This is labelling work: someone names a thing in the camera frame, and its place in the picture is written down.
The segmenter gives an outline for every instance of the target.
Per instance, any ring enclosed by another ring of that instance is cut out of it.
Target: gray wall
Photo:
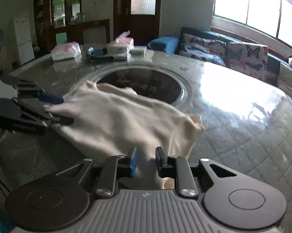
[[[160,31],[178,36],[182,26],[210,30],[214,0],[161,0]]]

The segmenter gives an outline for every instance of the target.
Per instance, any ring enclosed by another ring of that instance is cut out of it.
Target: sofa backrest
[[[193,28],[188,28],[188,27],[182,27],[181,29],[181,33],[180,33],[180,43],[182,41],[183,38],[183,34],[187,33],[187,34],[191,34],[191,35],[195,35],[201,38],[207,38],[207,39],[217,39],[217,40],[221,40],[223,42],[226,42],[227,44],[231,41],[234,42],[241,42],[238,39],[223,35],[223,34],[219,34],[216,32],[212,32],[212,31],[199,31],[197,29],[193,29]],[[282,59],[268,53],[268,63],[267,63],[267,83],[276,86],[277,85],[277,76],[279,74],[280,71],[280,63],[283,63],[287,66],[289,66],[289,64],[285,61],[283,61]]]

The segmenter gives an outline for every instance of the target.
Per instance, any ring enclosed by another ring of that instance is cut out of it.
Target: white refrigerator
[[[29,17],[23,15],[13,20],[20,65],[34,59],[32,40],[30,37]]]

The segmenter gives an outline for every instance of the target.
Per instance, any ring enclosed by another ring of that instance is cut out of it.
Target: wooden door
[[[159,36],[161,0],[114,0],[114,37],[130,30],[134,45]]]

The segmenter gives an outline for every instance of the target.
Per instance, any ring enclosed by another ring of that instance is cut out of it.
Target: door frame
[[[121,13],[125,13],[125,4],[121,4]],[[113,29],[114,29],[114,38],[121,34],[120,30],[120,16],[118,15],[118,0],[114,0],[114,22],[113,22]],[[155,35],[159,36],[159,27],[160,27],[160,13],[161,13],[161,0],[156,0],[156,8],[155,8],[155,25],[156,25],[156,32]]]

